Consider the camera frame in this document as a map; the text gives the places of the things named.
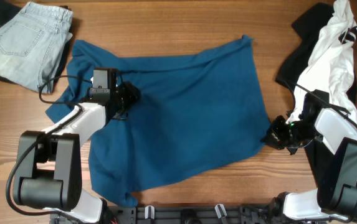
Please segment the dark blue shirt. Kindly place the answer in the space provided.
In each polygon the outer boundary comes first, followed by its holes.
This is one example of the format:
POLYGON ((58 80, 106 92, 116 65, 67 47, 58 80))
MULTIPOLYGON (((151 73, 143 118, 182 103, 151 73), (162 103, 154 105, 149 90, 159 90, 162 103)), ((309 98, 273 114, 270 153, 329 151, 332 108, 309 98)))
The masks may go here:
POLYGON ((256 155, 269 127, 250 37, 194 55, 117 57, 78 40, 69 86, 46 113, 58 122, 85 96, 97 67, 116 68, 141 93, 124 121, 91 137, 92 189, 122 207, 133 192, 174 184, 256 155))

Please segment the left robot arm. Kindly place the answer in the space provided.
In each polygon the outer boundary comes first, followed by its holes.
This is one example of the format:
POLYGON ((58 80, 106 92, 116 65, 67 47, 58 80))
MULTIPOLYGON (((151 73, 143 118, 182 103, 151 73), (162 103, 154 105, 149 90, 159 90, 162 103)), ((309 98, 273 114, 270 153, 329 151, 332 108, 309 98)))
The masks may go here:
POLYGON ((17 213, 50 215, 52 223, 116 223, 102 198, 82 188, 80 149, 111 120, 124 121, 140 91, 115 68, 95 68, 91 87, 73 110, 42 131, 25 131, 6 183, 6 201, 17 213))

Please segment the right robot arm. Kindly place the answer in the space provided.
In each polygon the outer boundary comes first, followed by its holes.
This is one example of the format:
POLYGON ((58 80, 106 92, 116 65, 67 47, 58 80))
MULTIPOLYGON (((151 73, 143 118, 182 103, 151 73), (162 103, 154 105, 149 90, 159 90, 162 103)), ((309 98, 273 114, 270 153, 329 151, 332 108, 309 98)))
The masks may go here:
POLYGON ((357 223, 357 124, 327 92, 308 91, 300 120, 272 122, 262 142, 295 154, 305 148, 317 189, 281 193, 262 213, 268 223, 357 223))

